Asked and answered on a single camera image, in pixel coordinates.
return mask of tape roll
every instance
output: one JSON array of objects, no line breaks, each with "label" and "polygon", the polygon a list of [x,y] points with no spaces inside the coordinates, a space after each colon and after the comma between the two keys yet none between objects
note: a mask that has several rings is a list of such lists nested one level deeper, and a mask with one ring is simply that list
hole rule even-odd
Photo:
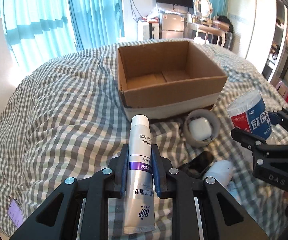
[{"label": "tape roll", "polygon": [[[189,128],[188,128],[188,121],[189,119],[193,118],[193,117],[205,117],[209,123],[212,126],[212,135],[211,135],[211,140],[210,141],[197,141],[193,138]],[[188,114],[188,116],[186,117],[185,123],[184,123],[184,130],[183,130],[183,134],[186,138],[186,141],[188,144],[190,144],[191,146],[194,147],[204,147],[208,144],[210,144],[212,141],[214,141],[214,139],[219,135],[219,131],[220,131],[220,120],[217,118],[217,116],[212,113],[209,110],[206,109],[197,109],[192,111],[191,113]]]}]

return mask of gray and white checkered fabric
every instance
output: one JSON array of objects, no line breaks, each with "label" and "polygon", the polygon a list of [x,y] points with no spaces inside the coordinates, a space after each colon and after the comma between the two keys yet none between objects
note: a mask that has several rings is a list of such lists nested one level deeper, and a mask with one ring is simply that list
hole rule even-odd
[{"label": "gray and white checkered fabric", "polygon": [[[113,44],[52,59],[18,86],[0,115],[0,232],[10,236],[15,231],[7,216],[12,198],[28,217],[65,178],[90,177],[118,156],[128,142],[130,123],[118,96],[116,52],[119,46],[140,43]],[[228,75],[212,110],[221,121],[220,134],[204,149],[192,148],[182,134],[184,119],[176,118],[150,125],[152,143],[174,167],[203,150],[211,151],[216,160],[230,160],[243,207],[275,239],[287,223],[283,192],[252,177],[240,146],[230,137],[232,125],[225,109],[252,89],[260,90],[270,111],[286,103],[248,61],[219,46],[199,47]],[[284,129],[277,126],[273,131],[277,143],[288,144]],[[123,213],[123,200],[110,199],[111,239],[170,239],[171,200],[155,198],[154,232],[123,236]]]}]

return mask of blue and red label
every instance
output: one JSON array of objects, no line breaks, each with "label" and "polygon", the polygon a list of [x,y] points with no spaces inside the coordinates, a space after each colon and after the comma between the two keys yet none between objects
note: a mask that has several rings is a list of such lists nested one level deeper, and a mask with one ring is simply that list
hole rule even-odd
[{"label": "blue and red label", "polygon": [[234,127],[261,136],[265,140],[272,132],[271,121],[263,99],[246,112],[232,116],[231,120]]},{"label": "blue and red label", "polygon": [[140,162],[130,162],[129,170],[140,170],[149,172],[151,174],[153,173],[151,165]]}]

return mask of plastic canister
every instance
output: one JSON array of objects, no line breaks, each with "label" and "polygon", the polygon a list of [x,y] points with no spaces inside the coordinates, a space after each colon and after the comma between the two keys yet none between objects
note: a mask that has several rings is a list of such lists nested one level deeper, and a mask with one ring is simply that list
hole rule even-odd
[{"label": "plastic canister", "polygon": [[[249,91],[231,102],[226,108],[234,127],[253,133],[275,144],[269,114],[259,90]],[[243,156],[253,162],[252,152],[243,148]]]}]

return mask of purple stripe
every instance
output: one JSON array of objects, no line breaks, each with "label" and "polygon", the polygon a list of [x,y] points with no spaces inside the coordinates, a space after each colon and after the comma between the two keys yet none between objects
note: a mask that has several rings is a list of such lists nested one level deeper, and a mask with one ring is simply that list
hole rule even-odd
[{"label": "purple stripe", "polygon": [[140,171],[146,171],[149,173],[153,173],[152,167],[145,163],[139,163],[139,162],[130,162],[129,170],[140,170]]}]

